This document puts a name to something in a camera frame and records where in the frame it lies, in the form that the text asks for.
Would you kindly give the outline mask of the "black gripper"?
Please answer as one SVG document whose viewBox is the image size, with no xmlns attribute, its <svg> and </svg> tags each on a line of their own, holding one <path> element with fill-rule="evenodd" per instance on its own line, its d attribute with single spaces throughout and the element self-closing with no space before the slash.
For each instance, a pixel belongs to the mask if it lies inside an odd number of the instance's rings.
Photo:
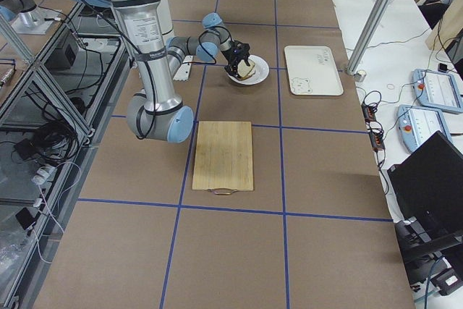
<svg viewBox="0 0 463 309">
<path fill-rule="evenodd" d="M 223 55 L 228 62 L 225 70 L 229 75 L 243 75 L 245 73 L 244 67 L 250 67 L 249 50 L 249 43 L 232 42 L 231 47 L 223 51 Z"/>
</svg>

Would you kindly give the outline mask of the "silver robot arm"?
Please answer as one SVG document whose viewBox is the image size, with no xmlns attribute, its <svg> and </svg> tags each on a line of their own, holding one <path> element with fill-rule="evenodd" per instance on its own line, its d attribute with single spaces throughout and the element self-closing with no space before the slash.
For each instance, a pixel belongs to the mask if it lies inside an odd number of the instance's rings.
<svg viewBox="0 0 463 309">
<path fill-rule="evenodd" d="M 250 47 L 236 41 L 215 12 L 203 19 L 204 31 L 197 38 L 163 38 L 162 12 L 166 0 L 76 0 L 88 6 L 111 9 L 117 27 L 138 67 L 143 88 L 129 103 L 127 124 L 140 139 L 185 141 L 194 124 L 194 114 L 183 104 L 173 86 L 173 77 L 186 56 L 215 64 L 222 53 L 226 72 L 238 80 L 253 72 Z"/>
<path fill-rule="evenodd" d="M 19 14 L 27 14 L 36 10 L 34 0 L 1 0 L 1 16 L 11 22 Z"/>
</svg>

